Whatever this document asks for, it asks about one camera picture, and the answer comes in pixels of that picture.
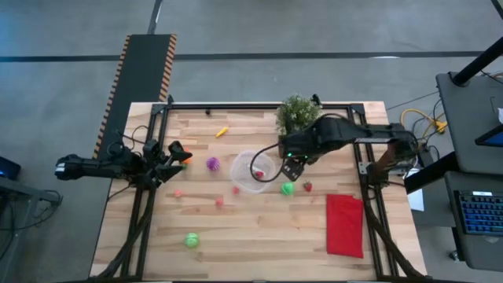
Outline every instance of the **blue keyboard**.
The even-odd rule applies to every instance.
[[[457,201],[465,233],[503,236],[503,195],[457,191]]]

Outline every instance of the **small red ball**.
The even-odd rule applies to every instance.
[[[223,197],[218,197],[218,198],[215,200],[215,205],[216,205],[216,206],[218,206],[218,207],[223,206]]]

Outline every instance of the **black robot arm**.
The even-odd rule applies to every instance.
[[[55,175],[60,180],[75,180],[83,176],[121,178],[131,185],[159,186],[161,182],[175,176],[182,166],[173,165],[192,156],[184,151],[179,141],[173,141],[166,156],[155,139],[143,146],[143,156],[132,153],[122,142],[110,154],[108,160],[92,160],[75,154],[60,158],[56,163]]]
[[[357,125],[338,114],[324,114],[311,126],[298,133],[282,138],[285,161],[281,172],[295,181],[304,165],[315,163],[318,158],[348,144],[388,144],[386,153],[379,161],[367,167],[369,182],[385,182],[387,173],[398,162],[415,157],[417,141],[412,133],[398,123],[389,125]]]

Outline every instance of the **gray floor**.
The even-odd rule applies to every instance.
[[[3,0],[0,56],[118,54],[125,35],[146,32],[153,3]],[[163,4],[157,33],[178,33],[177,53],[460,51],[484,50],[501,28],[490,1],[171,0]],[[316,93],[325,101],[392,106],[435,91],[437,73],[470,60],[175,62],[170,93],[176,101],[278,101]],[[22,182],[64,195],[55,216],[29,230],[19,281],[83,279],[89,272],[109,181],[59,182],[53,166],[63,155],[92,153],[115,68],[113,62],[0,64],[0,156],[22,164]],[[503,61],[486,70],[503,70]],[[410,107],[430,112],[438,99],[394,108],[389,119],[398,122]],[[415,119],[407,117],[406,126]],[[452,150],[448,134],[431,143],[443,155]],[[501,281],[501,273],[447,259],[448,230],[418,227],[418,234],[430,275]]]

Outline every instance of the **yellow cable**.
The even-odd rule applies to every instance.
[[[402,114],[400,115],[400,123],[403,126],[405,126],[405,115],[408,112],[415,112],[417,114],[420,114],[425,119],[428,119],[430,121],[430,123],[428,124],[428,127],[426,128],[426,130],[423,133],[423,137],[422,138],[426,137],[426,134],[428,133],[428,131],[430,130],[430,128],[433,127],[433,126],[435,126],[436,131],[439,132],[440,134],[445,133],[445,129],[447,127],[447,121],[445,121],[445,122],[440,122],[439,121],[439,118],[443,117],[445,115],[445,113],[442,113],[438,117],[436,117],[436,119],[433,119],[430,116],[428,116],[427,114],[425,114],[424,112],[422,112],[421,110],[418,110],[418,109],[415,109],[415,108],[408,108],[408,109],[403,110]]]
[[[442,113],[442,114],[440,114],[440,115],[437,117],[437,119],[438,119],[438,118],[440,118],[440,117],[442,117],[442,116],[444,116],[445,114],[446,114],[446,113]],[[443,126],[442,128],[441,128],[441,127],[439,127],[439,123],[443,124],[443,123],[446,123],[446,122],[439,122],[439,121],[437,121],[437,129],[438,129],[438,131],[440,132],[441,130],[443,130],[443,128],[445,128],[445,127],[446,127],[447,123],[446,123],[446,125],[445,125],[445,126]],[[428,130],[430,130],[431,126],[433,126],[433,125],[435,125],[435,122],[433,122],[433,121],[432,121],[432,122],[428,125],[428,127],[426,128],[426,130],[424,131],[424,133],[423,133],[423,137],[421,137],[421,138],[426,137],[426,133],[428,132]]]
[[[405,118],[407,112],[415,112],[417,114],[420,114],[424,118],[429,119],[433,123],[433,119],[430,116],[424,114],[424,112],[422,112],[421,110],[417,110],[417,109],[414,109],[414,108],[408,108],[408,109],[403,110],[402,115],[400,116],[400,123],[403,126],[405,126],[405,124],[404,124],[404,118]]]

